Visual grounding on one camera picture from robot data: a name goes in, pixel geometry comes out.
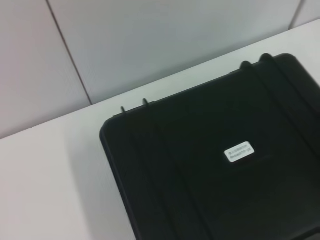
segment white wall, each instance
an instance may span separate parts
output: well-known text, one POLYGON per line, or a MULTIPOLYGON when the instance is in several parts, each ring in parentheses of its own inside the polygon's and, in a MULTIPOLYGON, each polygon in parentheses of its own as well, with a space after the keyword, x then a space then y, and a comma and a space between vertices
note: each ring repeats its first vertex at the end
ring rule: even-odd
POLYGON ((93 103, 288 30, 298 0, 50 0, 93 103))
POLYGON ((0 1, 0 139, 89 106, 44 0, 0 1))
POLYGON ((320 19, 320 0, 302 0, 301 9, 292 24, 293 28, 320 19))

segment table surface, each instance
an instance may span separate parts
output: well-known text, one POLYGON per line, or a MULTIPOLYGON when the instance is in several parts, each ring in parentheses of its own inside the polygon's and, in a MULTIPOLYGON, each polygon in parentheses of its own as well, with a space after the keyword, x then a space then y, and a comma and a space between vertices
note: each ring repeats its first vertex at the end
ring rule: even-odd
POLYGON ((320 20, 0 140, 0 239, 134 240, 99 131, 121 112, 255 63, 297 57, 320 84, 320 20))

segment white label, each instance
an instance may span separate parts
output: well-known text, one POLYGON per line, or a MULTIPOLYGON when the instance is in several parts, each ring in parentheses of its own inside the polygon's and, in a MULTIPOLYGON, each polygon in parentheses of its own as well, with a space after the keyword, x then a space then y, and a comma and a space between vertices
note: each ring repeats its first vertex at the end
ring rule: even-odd
POLYGON ((234 163, 246 156, 249 156, 255 152, 254 148, 250 145, 250 142, 245 141, 237 146, 234 146, 224 151, 224 154, 228 158, 229 162, 234 163))

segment black case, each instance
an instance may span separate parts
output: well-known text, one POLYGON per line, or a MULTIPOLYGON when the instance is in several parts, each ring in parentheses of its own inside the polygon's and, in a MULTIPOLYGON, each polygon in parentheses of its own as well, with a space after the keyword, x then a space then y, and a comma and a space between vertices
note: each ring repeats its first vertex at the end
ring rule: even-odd
POLYGON ((144 103, 100 132, 137 240, 318 239, 320 89, 294 56, 144 103))

